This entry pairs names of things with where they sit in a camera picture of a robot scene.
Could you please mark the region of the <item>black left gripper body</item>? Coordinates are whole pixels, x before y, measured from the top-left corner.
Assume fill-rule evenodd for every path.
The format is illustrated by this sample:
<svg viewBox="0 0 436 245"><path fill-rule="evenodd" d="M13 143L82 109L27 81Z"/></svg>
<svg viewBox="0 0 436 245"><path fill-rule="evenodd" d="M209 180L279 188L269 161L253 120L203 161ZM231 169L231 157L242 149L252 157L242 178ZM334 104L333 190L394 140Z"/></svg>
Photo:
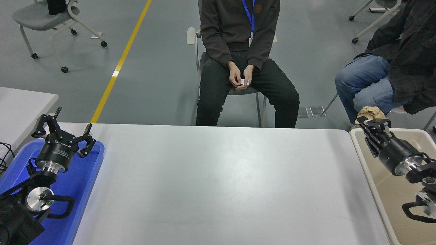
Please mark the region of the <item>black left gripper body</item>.
<svg viewBox="0 0 436 245"><path fill-rule="evenodd" d="M54 132L50 133L45 138L45 144L39 152L35 164L42 167L43 162L51 161L60 164L62 167L69 167L75 152L78 150L78 143L70 142L74 137L68 132L62 132L60 135Z"/></svg>

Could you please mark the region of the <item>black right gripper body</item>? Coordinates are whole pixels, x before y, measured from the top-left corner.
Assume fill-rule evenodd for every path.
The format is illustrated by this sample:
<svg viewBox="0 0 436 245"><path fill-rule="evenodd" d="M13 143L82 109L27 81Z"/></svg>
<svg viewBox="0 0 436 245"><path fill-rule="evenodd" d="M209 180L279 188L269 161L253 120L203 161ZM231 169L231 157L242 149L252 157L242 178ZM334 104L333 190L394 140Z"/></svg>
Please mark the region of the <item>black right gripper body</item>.
<svg viewBox="0 0 436 245"><path fill-rule="evenodd" d="M423 154L408 141L393 138L379 151L378 159L389 171L410 171L422 164Z"/></svg>

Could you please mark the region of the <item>person's left hand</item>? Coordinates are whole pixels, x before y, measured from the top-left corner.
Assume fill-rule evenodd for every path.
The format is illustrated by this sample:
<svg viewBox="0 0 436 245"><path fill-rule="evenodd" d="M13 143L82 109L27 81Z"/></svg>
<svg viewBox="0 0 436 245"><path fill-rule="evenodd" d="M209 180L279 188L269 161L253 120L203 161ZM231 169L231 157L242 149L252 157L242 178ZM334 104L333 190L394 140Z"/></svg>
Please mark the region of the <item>person's left hand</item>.
<svg viewBox="0 0 436 245"><path fill-rule="evenodd" d="M243 72L243 79L241 78L241 84L244 85L242 90L245 90L252 83L252 73L254 70L254 65L247 65Z"/></svg>

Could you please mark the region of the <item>person's right hand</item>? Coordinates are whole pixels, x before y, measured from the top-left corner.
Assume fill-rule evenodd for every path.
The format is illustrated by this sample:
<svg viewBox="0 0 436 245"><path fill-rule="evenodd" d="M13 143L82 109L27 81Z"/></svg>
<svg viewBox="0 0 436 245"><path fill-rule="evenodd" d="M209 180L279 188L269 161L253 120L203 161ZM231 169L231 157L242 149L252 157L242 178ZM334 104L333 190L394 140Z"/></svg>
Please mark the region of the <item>person's right hand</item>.
<svg viewBox="0 0 436 245"><path fill-rule="evenodd" d="M230 83L235 87L237 90L242 90L244 88L244 85L241 84L241 72L235 62L228 61L226 63L230 75L229 75L229 81Z"/></svg>

